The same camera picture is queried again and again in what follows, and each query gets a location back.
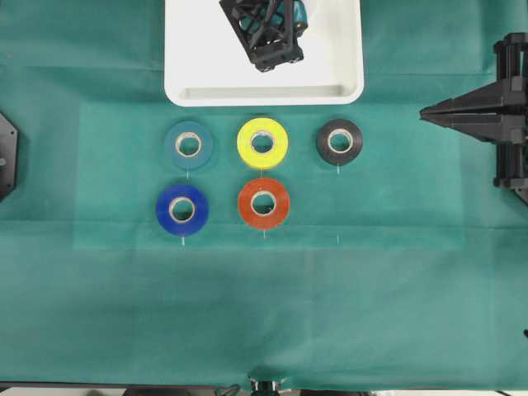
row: black bracket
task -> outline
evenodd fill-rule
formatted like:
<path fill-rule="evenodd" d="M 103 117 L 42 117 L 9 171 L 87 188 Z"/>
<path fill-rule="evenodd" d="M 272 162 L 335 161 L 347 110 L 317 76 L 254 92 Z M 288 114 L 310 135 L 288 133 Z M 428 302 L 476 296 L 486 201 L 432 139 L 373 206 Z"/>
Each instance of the black bracket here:
<path fill-rule="evenodd" d="M 308 28 L 308 18 L 300 0 L 221 0 L 220 6 L 261 72 L 304 59 L 297 39 Z"/>
<path fill-rule="evenodd" d="M 256 381 L 251 379 L 251 396 L 279 396 L 281 384 L 275 381 Z"/>
<path fill-rule="evenodd" d="M 426 107 L 422 120 L 497 146 L 493 184 L 528 204 L 528 34 L 511 33 L 493 47 L 497 81 Z"/>
<path fill-rule="evenodd" d="M 0 201 L 15 190 L 18 131 L 0 114 Z"/>

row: blue tape roll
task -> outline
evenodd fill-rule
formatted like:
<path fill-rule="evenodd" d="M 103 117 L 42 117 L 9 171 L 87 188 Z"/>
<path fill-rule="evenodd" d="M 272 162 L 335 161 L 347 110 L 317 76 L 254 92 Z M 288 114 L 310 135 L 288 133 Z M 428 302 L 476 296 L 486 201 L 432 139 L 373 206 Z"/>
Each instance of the blue tape roll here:
<path fill-rule="evenodd" d="M 198 151 L 192 155 L 185 155 L 179 150 L 179 144 L 187 138 L 194 138 L 199 142 Z M 173 166 L 184 170 L 196 169 L 209 161 L 213 153 L 213 138 L 202 124 L 184 121 L 174 125 L 167 132 L 163 149 L 165 156 Z"/>
<path fill-rule="evenodd" d="M 178 221 L 172 214 L 179 200 L 189 200 L 193 205 L 193 214 L 186 221 Z M 186 237 L 200 231 L 209 217 L 209 205 L 204 194 L 193 186 L 170 186 L 158 198 L 156 215 L 159 225 L 172 235 Z"/>

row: yellow tape roll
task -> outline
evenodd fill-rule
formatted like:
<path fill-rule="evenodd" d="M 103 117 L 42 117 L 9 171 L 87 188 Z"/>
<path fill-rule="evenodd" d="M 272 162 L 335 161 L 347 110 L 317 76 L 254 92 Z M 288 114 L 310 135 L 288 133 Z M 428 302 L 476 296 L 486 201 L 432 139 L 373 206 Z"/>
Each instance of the yellow tape roll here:
<path fill-rule="evenodd" d="M 269 151 L 259 153 L 252 142 L 257 136 L 268 136 L 273 145 Z M 270 118 L 256 118 L 246 123 L 237 139 L 238 153 L 242 160 L 253 169 L 272 169 L 282 162 L 288 152 L 288 134 L 284 127 Z"/>

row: green cloth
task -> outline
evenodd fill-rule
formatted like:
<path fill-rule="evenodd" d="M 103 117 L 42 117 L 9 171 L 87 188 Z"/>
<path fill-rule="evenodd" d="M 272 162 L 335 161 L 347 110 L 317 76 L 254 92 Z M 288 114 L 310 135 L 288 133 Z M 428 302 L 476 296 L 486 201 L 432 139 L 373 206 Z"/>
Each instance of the green cloth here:
<path fill-rule="evenodd" d="M 527 2 L 364 1 L 357 103 L 230 109 L 168 102 L 163 5 L 1 2 L 0 111 L 21 141 L 0 204 L 0 380 L 528 388 L 528 209 L 492 186 L 492 145 L 418 120 L 494 79 Z M 266 238 L 237 211 L 258 173 L 236 134 L 262 114 L 290 134 L 266 175 L 291 214 Z M 340 175 L 315 147 L 336 117 L 365 136 Z M 154 213 L 186 179 L 161 159 L 180 120 L 215 143 L 190 174 L 210 221 L 185 247 Z"/>

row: white tray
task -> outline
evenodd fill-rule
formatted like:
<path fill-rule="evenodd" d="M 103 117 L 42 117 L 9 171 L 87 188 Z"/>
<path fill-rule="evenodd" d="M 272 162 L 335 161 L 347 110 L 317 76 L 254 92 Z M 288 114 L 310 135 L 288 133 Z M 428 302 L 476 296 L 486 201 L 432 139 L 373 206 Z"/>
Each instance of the white tray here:
<path fill-rule="evenodd" d="M 310 0 L 304 60 L 261 73 L 218 0 L 166 0 L 165 92 L 179 106 L 334 105 L 363 92 L 360 0 Z"/>

